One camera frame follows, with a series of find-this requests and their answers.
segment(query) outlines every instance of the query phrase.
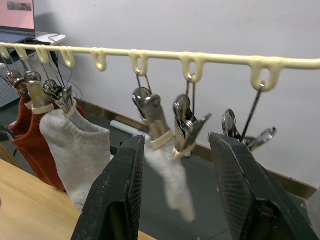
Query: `computer screen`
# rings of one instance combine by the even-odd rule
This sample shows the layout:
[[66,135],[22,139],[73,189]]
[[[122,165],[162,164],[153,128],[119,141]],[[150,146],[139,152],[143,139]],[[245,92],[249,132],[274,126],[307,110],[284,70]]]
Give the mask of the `computer screen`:
[[0,0],[0,30],[34,32],[33,0]]

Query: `pegboard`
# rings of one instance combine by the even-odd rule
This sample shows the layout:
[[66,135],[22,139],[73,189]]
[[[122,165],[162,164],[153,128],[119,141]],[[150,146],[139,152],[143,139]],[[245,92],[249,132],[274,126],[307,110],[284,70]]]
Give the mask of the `pegboard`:
[[[20,61],[8,65],[10,70],[19,71],[23,76],[24,67]],[[0,75],[4,78],[8,72],[6,65],[0,65]],[[20,98],[16,90],[10,86],[2,77],[0,77],[0,108]]]

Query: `cream plastic rail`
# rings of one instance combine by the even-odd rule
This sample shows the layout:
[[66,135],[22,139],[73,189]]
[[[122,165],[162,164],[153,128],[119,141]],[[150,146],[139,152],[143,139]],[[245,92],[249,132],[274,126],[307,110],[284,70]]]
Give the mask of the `cream plastic rail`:
[[[5,59],[10,58],[7,50],[8,48],[14,48],[19,57],[25,62],[28,61],[26,50],[35,50],[43,64],[49,63],[48,52],[61,52],[65,64],[70,68],[74,67],[76,64],[74,54],[91,54],[96,68],[101,72],[104,72],[107,69],[107,56],[129,56],[134,72],[140,77],[145,76],[148,72],[148,59],[180,60],[182,62],[184,78],[190,83],[197,83],[201,80],[205,63],[248,65],[251,68],[252,87],[258,91],[263,83],[263,92],[271,91],[276,87],[280,73],[283,69],[320,69],[320,59],[222,55],[201,52],[126,50],[96,47],[45,46],[0,42],[0,54]],[[142,66],[138,65],[139,59],[141,59]],[[190,72],[191,63],[195,63],[195,73]],[[260,78],[263,69],[269,70],[269,80],[262,80]]]

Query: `wooden table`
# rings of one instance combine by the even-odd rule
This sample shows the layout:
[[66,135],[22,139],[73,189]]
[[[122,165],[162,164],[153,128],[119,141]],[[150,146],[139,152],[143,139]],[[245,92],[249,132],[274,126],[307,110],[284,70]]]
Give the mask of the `wooden table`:
[[0,199],[1,240],[70,240],[80,216],[66,193],[1,159]]

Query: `white tube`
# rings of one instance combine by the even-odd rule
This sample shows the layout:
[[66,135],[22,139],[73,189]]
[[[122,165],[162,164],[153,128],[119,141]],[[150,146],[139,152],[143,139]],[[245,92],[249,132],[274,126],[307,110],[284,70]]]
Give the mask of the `white tube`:
[[115,128],[115,129],[119,129],[119,130],[121,130],[121,131],[123,131],[125,133],[131,134],[133,136],[137,136],[137,135],[146,135],[146,136],[148,136],[148,134],[143,132],[143,131],[140,131],[138,129],[135,129],[135,128],[131,127],[131,126],[125,125],[125,124],[123,124],[121,122],[118,122],[118,121],[115,121],[115,120],[112,120],[110,122],[110,126]]

